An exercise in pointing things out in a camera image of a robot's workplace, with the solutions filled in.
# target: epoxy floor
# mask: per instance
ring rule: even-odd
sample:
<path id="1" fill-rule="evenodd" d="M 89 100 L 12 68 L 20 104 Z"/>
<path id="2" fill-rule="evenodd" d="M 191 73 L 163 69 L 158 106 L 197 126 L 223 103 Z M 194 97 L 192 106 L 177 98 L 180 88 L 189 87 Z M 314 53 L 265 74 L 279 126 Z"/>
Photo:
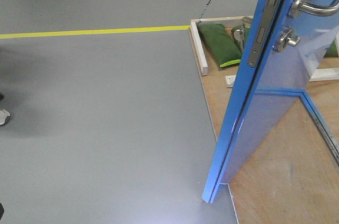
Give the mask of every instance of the epoxy floor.
<path id="1" fill-rule="evenodd" d="M 1 0 L 1 33 L 187 25 L 208 0 Z M 213 0 L 206 17 L 253 14 Z M 187 31 L 0 40 L 1 223 L 236 223 Z"/>

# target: blue door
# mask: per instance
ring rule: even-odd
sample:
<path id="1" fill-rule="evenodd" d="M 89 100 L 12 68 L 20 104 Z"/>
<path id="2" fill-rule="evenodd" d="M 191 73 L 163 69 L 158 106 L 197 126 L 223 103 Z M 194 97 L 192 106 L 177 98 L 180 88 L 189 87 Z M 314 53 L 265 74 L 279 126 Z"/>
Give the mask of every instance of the blue door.
<path id="1" fill-rule="evenodd" d="M 258 0 L 204 189 L 206 202 L 214 201 L 220 185 L 305 93 L 339 31 L 338 10 L 339 0 Z"/>

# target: green bag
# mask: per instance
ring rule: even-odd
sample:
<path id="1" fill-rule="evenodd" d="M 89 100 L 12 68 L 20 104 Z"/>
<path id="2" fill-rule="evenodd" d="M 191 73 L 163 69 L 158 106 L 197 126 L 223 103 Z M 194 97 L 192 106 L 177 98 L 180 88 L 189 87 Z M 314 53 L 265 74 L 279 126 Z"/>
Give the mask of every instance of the green bag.
<path id="1" fill-rule="evenodd" d="M 242 53 L 222 24 L 199 25 L 198 30 L 220 68 L 240 63 Z"/>
<path id="2" fill-rule="evenodd" d="M 338 57 L 338 50 L 334 41 L 326 51 L 325 57 Z"/>

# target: door lock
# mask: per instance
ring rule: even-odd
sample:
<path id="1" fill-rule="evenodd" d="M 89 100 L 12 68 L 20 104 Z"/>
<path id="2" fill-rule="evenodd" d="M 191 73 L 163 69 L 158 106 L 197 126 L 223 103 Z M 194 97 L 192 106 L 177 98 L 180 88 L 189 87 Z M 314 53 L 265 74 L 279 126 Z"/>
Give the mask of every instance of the door lock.
<path id="1" fill-rule="evenodd" d="M 285 50 L 287 45 L 296 47 L 299 44 L 300 40 L 301 37 L 295 35 L 295 30 L 292 27 L 286 27 L 277 40 L 274 46 L 274 51 L 281 53 Z"/>

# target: white wooden strip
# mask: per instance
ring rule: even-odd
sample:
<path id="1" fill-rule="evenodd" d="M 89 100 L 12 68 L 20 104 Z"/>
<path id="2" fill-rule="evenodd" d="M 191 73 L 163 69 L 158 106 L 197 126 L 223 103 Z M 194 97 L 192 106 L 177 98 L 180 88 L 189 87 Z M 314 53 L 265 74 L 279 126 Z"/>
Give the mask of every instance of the white wooden strip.
<path id="1" fill-rule="evenodd" d="M 193 19 L 191 22 L 200 24 L 222 24 L 224 27 L 236 27 L 242 24 L 242 19 L 245 16 L 230 16 L 230 17 L 217 17 L 213 19 Z"/>
<path id="2" fill-rule="evenodd" d="M 208 65 L 207 65 L 205 53 L 203 51 L 202 43 L 200 40 L 197 24 L 194 21 L 191 22 L 190 30 L 192 33 L 192 39 L 194 42 L 195 50 L 197 51 L 201 75 L 206 76 L 208 73 Z"/>
<path id="3" fill-rule="evenodd" d="M 227 88 L 232 88 L 235 82 L 236 75 L 225 76 Z M 313 73 L 310 82 L 339 80 L 339 68 L 316 69 Z"/>
<path id="4" fill-rule="evenodd" d="M 338 80 L 338 79 L 339 79 L 339 68 L 316 69 L 316 71 L 313 73 L 310 79 L 310 82 Z"/>

